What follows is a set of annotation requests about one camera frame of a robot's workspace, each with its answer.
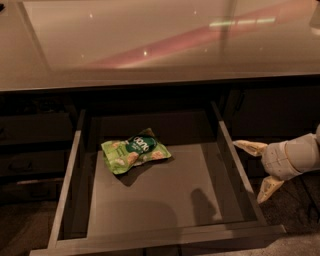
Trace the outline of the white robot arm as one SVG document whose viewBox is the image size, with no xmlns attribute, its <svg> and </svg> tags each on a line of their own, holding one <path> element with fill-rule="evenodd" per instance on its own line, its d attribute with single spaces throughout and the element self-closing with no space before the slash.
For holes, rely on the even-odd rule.
<svg viewBox="0 0 320 256">
<path fill-rule="evenodd" d="M 262 143 L 236 140 L 233 144 L 261 162 L 268 177 L 264 178 L 257 202 L 267 201 L 286 181 L 311 171 L 320 169 L 320 126 L 316 133 L 277 142 Z"/>
</svg>

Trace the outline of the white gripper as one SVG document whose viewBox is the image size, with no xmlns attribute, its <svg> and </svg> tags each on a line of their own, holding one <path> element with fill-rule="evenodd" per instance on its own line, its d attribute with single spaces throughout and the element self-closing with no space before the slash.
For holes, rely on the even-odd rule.
<svg viewBox="0 0 320 256">
<path fill-rule="evenodd" d="M 261 183 L 257 196 L 259 204 L 267 201 L 284 184 L 283 181 L 301 175 L 301 172 L 291 164 L 286 153 L 287 141 L 271 143 L 268 146 L 266 143 L 247 140 L 236 140 L 233 144 L 252 156 L 262 155 L 262 165 L 265 171 L 271 175 L 265 177 Z"/>
</svg>

